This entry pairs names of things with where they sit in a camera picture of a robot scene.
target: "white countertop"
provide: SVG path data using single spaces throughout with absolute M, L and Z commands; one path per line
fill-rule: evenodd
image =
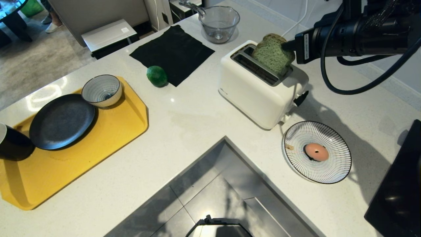
M 277 188 L 326 236 L 376 236 L 363 218 L 400 146 L 399 135 L 421 113 L 378 86 L 343 96 L 330 92 L 320 62 L 300 65 L 310 78 L 310 95 L 284 125 L 257 127 L 217 90 L 221 57 L 246 40 L 259 42 L 283 30 L 232 3 L 241 15 L 238 32 L 222 45 L 207 42 L 197 16 L 179 22 L 190 35 L 215 50 L 178 87 L 154 87 L 146 67 L 129 54 L 164 30 L 91 63 L 0 111 L 0 121 L 15 125 L 53 98 L 81 88 L 100 74 L 122 76 L 149 109 L 149 129 L 69 184 L 35 210 L 23 211 L 0 200 L 1 236 L 104 236 L 178 173 L 227 136 Z M 332 83 L 343 89 L 369 80 L 350 67 L 327 60 Z M 349 176 L 336 184 L 315 184 L 299 177 L 282 156 L 283 133 L 303 120 L 335 129 L 352 154 Z

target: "toaster lever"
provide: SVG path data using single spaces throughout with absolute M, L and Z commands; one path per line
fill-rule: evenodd
M 304 92 L 302 95 L 297 97 L 297 99 L 294 100 L 295 105 L 298 107 L 300 104 L 306 99 L 307 95 L 309 94 L 309 91 Z

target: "green ball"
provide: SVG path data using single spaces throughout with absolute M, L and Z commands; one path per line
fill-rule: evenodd
M 149 81 L 156 87 L 165 86 L 168 82 L 167 74 L 164 69 L 159 66 L 151 66 L 146 71 Z

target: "white toaster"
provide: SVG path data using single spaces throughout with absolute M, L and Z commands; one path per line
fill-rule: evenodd
M 251 57 L 256 45 L 249 40 L 221 59 L 218 90 L 261 128 L 272 129 L 305 99 L 309 77 L 294 65 L 279 77 Z

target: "black mug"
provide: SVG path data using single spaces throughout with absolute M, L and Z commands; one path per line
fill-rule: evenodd
M 29 157 L 34 149 L 27 136 L 0 123 L 0 159 L 21 161 Z

